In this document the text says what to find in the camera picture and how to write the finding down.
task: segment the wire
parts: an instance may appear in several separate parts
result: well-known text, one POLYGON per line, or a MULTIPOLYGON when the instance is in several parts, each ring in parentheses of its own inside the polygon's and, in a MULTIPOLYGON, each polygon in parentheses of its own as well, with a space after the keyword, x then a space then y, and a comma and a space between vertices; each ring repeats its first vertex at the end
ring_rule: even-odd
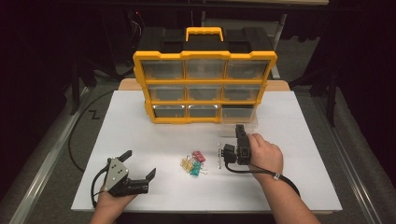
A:
POLYGON ((103 168, 101 171, 99 171, 99 173, 95 176, 95 178, 93 179, 93 181, 92 181, 92 185, 91 185, 91 201, 92 201, 92 206, 95 208, 96 207, 96 205, 97 205, 97 202, 95 201, 95 195, 97 195, 98 193, 96 193, 96 194, 93 194, 93 190, 94 190, 94 188, 95 188, 95 183, 96 183, 96 180, 99 178, 99 176, 102 174, 102 173, 104 173, 104 172, 106 172, 107 170, 108 170, 108 166, 109 165, 107 165, 107 166, 105 166, 105 168, 103 168))
POLYGON ((134 34, 136 33, 137 28, 139 28, 139 35, 142 35, 142 27, 140 27, 139 23, 135 21, 130 21, 130 22, 134 24, 134 32, 132 33, 132 36, 134 36, 134 34))
POLYGON ((139 17, 140 21, 142 22, 143 28, 146 28, 146 24, 145 24, 145 22, 143 21, 142 17, 140 16, 140 12, 139 12, 139 11, 136 11, 135 14, 139 17))
POLYGON ((74 133, 74 131, 76 130, 79 121, 81 120, 81 118, 82 118, 82 116, 84 115, 84 113, 88 110, 88 108, 90 108, 90 106, 93 105, 96 101, 98 101, 99 99, 103 98, 104 96, 106 96, 106 95, 108 95, 108 94, 110 94, 110 93, 112 93, 112 92, 113 92, 113 91, 108 91, 108 92, 106 92, 106 93, 100 95, 98 98, 96 98, 95 100, 93 100, 92 102, 90 102, 90 103, 87 105, 87 107, 85 107, 85 109, 81 112, 81 115, 78 117, 78 119, 77 119, 75 125, 73 126, 73 129, 72 129, 72 131, 70 132, 70 135, 69 135, 69 139, 67 140, 67 149, 68 149, 68 151, 69 151, 70 159, 72 160, 73 164, 74 164, 81 172, 83 172, 83 173, 84 173, 85 169, 81 168, 81 167, 76 163, 76 161, 75 161, 75 159, 74 159, 74 157, 73 157, 73 154, 72 154, 71 140, 72 140, 72 137, 73 137, 73 133, 74 133))
POLYGON ((93 194, 93 196, 96 196, 96 195, 98 195, 98 194, 100 194, 100 193, 103 193, 103 192, 105 192, 105 191, 104 191, 104 190, 101 190, 101 191, 99 191, 99 192, 93 194))
POLYGON ((260 166, 254 165, 252 163, 250 163, 250 165, 252 165, 252 166, 254 166, 256 168, 259 168, 260 170, 245 170, 245 171, 233 170, 233 169, 231 169, 228 166, 228 162, 225 163, 225 168, 227 168, 227 170, 229 170, 230 172, 233 172, 233 173, 236 173, 236 174, 266 174, 266 175, 271 175, 271 176, 273 176, 276 179, 280 179, 280 180, 286 182, 289 186, 291 186, 292 189, 294 189, 294 191, 298 194, 298 196, 300 196, 300 191, 297 189, 297 187, 294 185, 294 183, 291 180, 289 180, 287 177, 285 177, 285 176, 283 176, 281 174, 278 174, 278 173, 263 169, 260 166))
POLYGON ((193 19, 192 11, 190 11, 190 14, 191 14, 191 26, 194 26, 194 19, 193 19))

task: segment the black device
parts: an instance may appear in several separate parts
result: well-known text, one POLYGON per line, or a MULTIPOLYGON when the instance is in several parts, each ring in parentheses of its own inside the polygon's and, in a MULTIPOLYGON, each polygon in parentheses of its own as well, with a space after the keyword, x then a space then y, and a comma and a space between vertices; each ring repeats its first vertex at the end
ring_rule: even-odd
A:
POLYGON ((92 181, 91 198, 93 207, 96 206, 96 201, 93 198, 93 188, 97 178, 102 173, 106 173, 103 191, 107 191, 113 197, 123 197, 149 192, 149 182, 154 178, 156 168, 146 175, 146 179, 131 180, 128 178, 129 170, 123 164, 123 162, 131 156, 132 150, 128 150, 120 157, 107 159, 106 167, 103 168, 92 181))
POLYGON ((236 124, 235 135, 237 144, 236 148, 233 145, 224 145, 222 151, 224 161, 228 163, 237 162, 239 165, 248 165, 251 157, 250 143, 243 124, 236 124))

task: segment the black cable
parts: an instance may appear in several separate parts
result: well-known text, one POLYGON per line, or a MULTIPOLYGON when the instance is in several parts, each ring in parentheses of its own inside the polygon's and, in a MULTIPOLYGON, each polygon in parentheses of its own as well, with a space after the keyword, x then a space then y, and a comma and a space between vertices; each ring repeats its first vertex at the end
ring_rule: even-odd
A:
POLYGON ((87 107, 85 107, 85 109, 81 112, 81 114, 79 115, 78 119, 76 120, 76 123, 75 123, 75 125, 73 126, 72 131, 70 132, 69 139, 67 140, 67 149, 68 149, 68 151, 69 151, 70 159, 72 160, 73 164, 74 164, 81 172, 83 172, 83 173, 84 173, 85 170, 84 170, 83 168, 81 168, 81 167, 76 163, 75 159, 73 158, 72 148, 71 148, 71 139, 72 139, 72 137, 73 137, 73 133, 74 133, 76 127, 78 126, 79 121, 81 120, 81 118, 82 118, 82 116, 84 115, 84 113, 88 110, 88 108, 89 108, 91 105, 93 105, 96 101, 98 101, 99 99, 103 98, 104 96, 106 96, 106 95, 108 95, 108 94, 110 94, 110 93, 112 93, 112 92, 113 92, 113 91, 108 91, 108 92, 106 92, 106 93, 100 95, 98 98, 96 98, 95 100, 93 100, 92 102, 90 102, 90 103, 87 105, 87 107))
POLYGON ((101 191, 99 191, 99 192, 97 192, 97 193, 95 193, 95 194, 93 194, 93 197, 94 196, 96 196, 96 195, 98 195, 98 194, 100 194, 100 193, 103 193, 104 191, 103 190, 101 190, 101 191))
POLYGON ((107 169, 108 169, 108 165, 107 165, 105 168, 103 168, 101 171, 99 171, 99 173, 95 176, 95 178, 94 178, 93 181, 92 181, 92 185, 91 185, 91 201, 92 201, 92 206, 93 206, 94 208, 95 208, 96 205, 97 205, 97 202, 95 201, 94 197, 95 197, 96 194, 98 194, 98 193, 93 194, 93 191, 94 191, 94 188, 95 188, 95 183, 96 183, 96 180, 99 178, 99 176, 100 176, 102 173, 106 172, 107 169))
POLYGON ((287 177, 285 177, 285 176, 283 176, 281 174, 278 174, 278 173, 263 169, 263 168, 261 168, 261 167, 259 167, 257 165, 251 164, 251 163, 250 163, 250 165, 252 165, 252 166, 254 166, 256 168, 259 168, 260 170, 245 170, 245 171, 233 170, 233 169, 231 169, 228 166, 228 162, 225 163, 225 168, 227 168, 227 170, 229 170, 230 172, 233 172, 233 173, 236 173, 236 174, 266 174, 266 175, 271 175, 271 176, 273 176, 276 179, 280 179, 280 180, 286 182, 289 186, 291 186, 292 189, 294 189, 294 191, 298 194, 298 196, 301 197, 300 196, 300 191, 297 189, 297 187, 294 185, 294 183, 291 180, 289 180, 287 177))

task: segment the human hand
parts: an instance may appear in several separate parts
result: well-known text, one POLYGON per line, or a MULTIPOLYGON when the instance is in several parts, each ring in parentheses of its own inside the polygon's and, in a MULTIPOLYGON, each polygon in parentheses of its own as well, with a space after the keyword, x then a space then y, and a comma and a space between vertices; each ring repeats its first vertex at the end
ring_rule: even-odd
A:
POLYGON ((124 197, 113 197, 110 193, 103 191, 99 194, 95 213, 91 223, 113 223, 126 207, 137 195, 124 197))
MULTIPOLYGON (((264 138, 258 134, 248 134, 247 135, 250 149, 251 149, 251 159, 250 159, 250 170, 258 170, 254 165, 261 167, 263 169, 279 173, 283 173, 283 154, 277 145, 271 144, 264 140, 264 138)), ((266 174, 253 174, 253 176, 262 185, 266 180, 273 179, 272 176, 266 174)))

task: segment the gray floor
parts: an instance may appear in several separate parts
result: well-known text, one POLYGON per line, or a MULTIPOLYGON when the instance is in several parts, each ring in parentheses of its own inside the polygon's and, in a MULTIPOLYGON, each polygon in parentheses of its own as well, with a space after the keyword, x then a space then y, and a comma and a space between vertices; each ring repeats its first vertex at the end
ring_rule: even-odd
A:
MULTIPOLYGON (((314 40, 304 43, 298 42, 297 39, 281 40, 276 50, 281 78, 290 81, 301 76, 316 44, 317 41, 314 40)), ((86 94, 88 100, 85 105, 118 87, 118 83, 114 81, 99 81, 99 85, 86 94)), ((325 99, 312 98, 307 88, 309 87, 295 90, 297 99, 344 208, 343 211, 331 215, 318 215, 319 220, 322 223, 396 223, 395 189, 361 135, 342 93, 339 90, 337 92, 335 128, 332 128, 323 118, 322 102, 325 99)), ((89 110, 96 110, 96 117, 99 119, 92 119, 92 112, 87 111, 74 131, 71 148, 77 164, 81 167, 85 167, 88 162, 110 98, 111 94, 108 94, 90 106, 89 110)), ((59 136, 71 118, 69 103, 26 162, 6 198, 0 203, 0 223, 8 223, 13 218, 42 163, 54 146, 60 144, 59 136)), ((40 197, 35 201, 26 223, 88 223, 91 213, 70 210, 82 172, 71 162, 67 144, 62 147, 57 164, 51 171, 50 178, 43 183, 43 191, 41 194, 37 193, 40 197)), ((262 223, 263 219, 260 215, 186 217, 135 214, 131 222, 220 223, 219 218, 226 220, 226 223, 242 220, 245 223, 262 223)))

